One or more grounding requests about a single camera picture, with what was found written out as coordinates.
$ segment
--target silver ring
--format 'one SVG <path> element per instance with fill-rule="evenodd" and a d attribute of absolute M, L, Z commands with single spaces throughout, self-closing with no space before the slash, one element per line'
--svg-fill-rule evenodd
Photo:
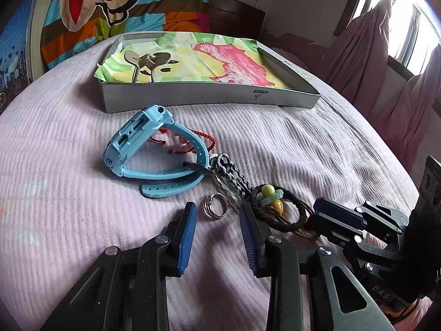
<path fill-rule="evenodd" d="M 218 199 L 220 200 L 220 203 L 224 207 L 224 209 L 222 210 L 222 214 L 216 214 L 213 211 L 213 209 L 211 208 L 214 197 L 218 197 Z M 223 195 L 221 193 L 213 193 L 205 198 L 204 211 L 205 211 L 205 214 L 207 214 L 211 218 L 215 218 L 215 219 L 223 218 L 224 216 L 227 215 L 227 212 L 228 212 L 228 199 L 225 197 L 225 195 Z"/>

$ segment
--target watch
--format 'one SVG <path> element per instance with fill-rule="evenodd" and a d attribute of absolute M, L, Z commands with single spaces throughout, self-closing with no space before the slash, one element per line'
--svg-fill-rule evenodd
<path fill-rule="evenodd" d="M 188 166 L 158 173 L 126 167 L 127 162 L 160 128 L 168 128 L 186 138 L 195 148 L 196 164 L 204 167 L 201 169 L 209 167 L 207 147 L 195 133 L 175 122 L 173 115 L 162 106 L 151 105 L 144 108 L 112 137 L 103 154 L 103 160 L 119 177 L 150 181 L 141 186 L 141 193 L 146 197 L 166 197 L 182 193 L 198 184 L 205 175 L 201 170 Z"/>

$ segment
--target window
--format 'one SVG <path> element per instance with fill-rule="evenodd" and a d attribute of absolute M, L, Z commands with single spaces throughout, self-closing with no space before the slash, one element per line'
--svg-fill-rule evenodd
<path fill-rule="evenodd" d="M 380 0 L 359 0 L 353 18 L 373 9 Z M 397 0 L 389 20 L 389 55 L 413 74 L 426 69 L 438 35 L 412 0 Z"/>

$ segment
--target curtain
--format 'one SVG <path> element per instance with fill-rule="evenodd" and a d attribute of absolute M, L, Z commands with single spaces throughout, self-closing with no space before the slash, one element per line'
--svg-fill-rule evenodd
<path fill-rule="evenodd" d="M 394 1 L 381 0 L 371 11 L 354 19 L 336 38 L 316 71 L 369 121 L 386 75 Z"/>
<path fill-rule="evenodd" d="M 407 172 L 411 171 L 427 130 L 431 108 L 440 94 L 441 46 L 438 45 L 424 73 L 409 79 L 401 94 L 373 119 L 372 126 Z"/>

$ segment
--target pink bedspread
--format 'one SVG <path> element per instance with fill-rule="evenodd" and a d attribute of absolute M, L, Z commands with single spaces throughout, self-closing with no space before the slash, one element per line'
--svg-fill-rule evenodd
<path fill-rule="evenodd" d="M 0 116 L 0 295 L 24 331 L 43 325 L 107 246 L 142 245 L 186 201 L 199 204 L 215 191 L 206 178 L 184 194 L 146 199 L 137 181 L 118 178 L 104 166 L 107 142 L 133 115 L 105 114 L 92 77 L 112 42 L 61 63 Z M 344 98 L 295 68 L 323 95 L 313 109 L 170 110 L 180 123 L 213 135 L 216 151 L 228 153 L 253 185 L 283 185 L 310 204 L 320 196 L 348 207 L 369 199 L 409 214 L 418 193 L 395 156 Z M 145 148 L 136 162 L 158 170 L 182 161 L 158 148 Z M 296 218 L 291 211 L 286 216 Z M 318 243 L 289 238 L 309 249 L 328 244 L 325 238 Z M 237 214 L 213 221 L 200 209 L 190 265 L 182 278 L 168 280 L 171 329 L 264 330 L 269 290 L 268 280 L 254 278 L 248 267 Z M 422 302 L 396 329 L 411 330 L 428 305 Z"/>

